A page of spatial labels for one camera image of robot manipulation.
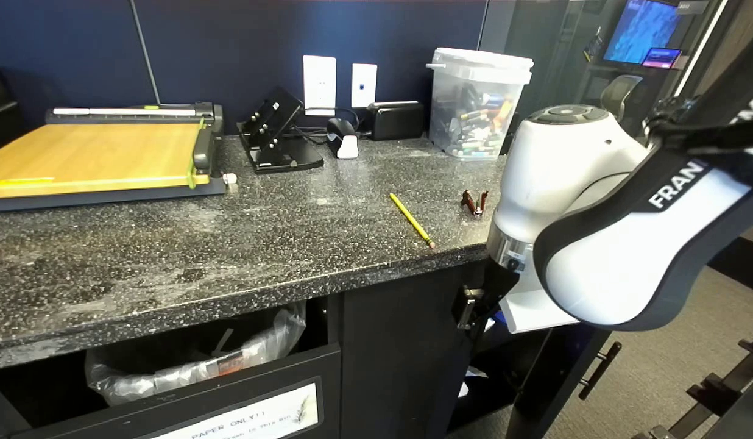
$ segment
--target drawer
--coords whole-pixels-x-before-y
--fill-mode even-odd
[[[270,422],[294,424],[302,419],[294,424],[298,429],[295,436],[334,439],[339,436],[342,380],[337,319],[337,301],[314,301],[308,307],[308,330],[290,357],[118,407],[108,407],[86,389],[83,353],[0,372],[0,419],[10,419],[5,412],[16,412],[18,419],[2,424],[0,436],[124,439],[169,434],[169,439],[177,439],[172,434],[177,429],[183,436],[202,436],[214,429],[227,432],[236,428],[246,432]],[[302,418],[287,419],[287,414],[276,410],[287,406],[302,406]]]

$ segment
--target cabinet door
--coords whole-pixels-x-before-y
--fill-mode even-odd
[[[446,434],[471,353],[452,307],[480,274],[471,263],[343,295],[342,436]]]

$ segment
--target floor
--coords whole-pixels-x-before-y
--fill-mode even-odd
[[[657,332],[612,334],[624,349],[584,402],[574,397],[548,439],[629,439],[657,424],[670,428],[693,397],[686,394],[705,375],[725,375],[753,339],[753,290],[705,269],[683,314]],[[508,410],[491,414],[452,439],[503,439]]]

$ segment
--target paper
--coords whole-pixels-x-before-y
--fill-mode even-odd
[[[376,102],[379,67],[354,63],[351,67],[351,107],[371,107]]]
[[[318,383],[202,419],[156,439],[273,439],[320,424]]]
[[[306,114],[334,118],[337,107],[337,60],[302,57]]]

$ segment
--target wall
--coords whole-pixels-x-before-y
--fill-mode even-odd
[[[434,47],[476,47],[486,0],[136,0],[163,102],[242,121],[273,86],[302,97],[302,53],[379,63],[379,101],[430,97]],[[27,114],[155,102],[130,0],[0,0],[0,69]]]

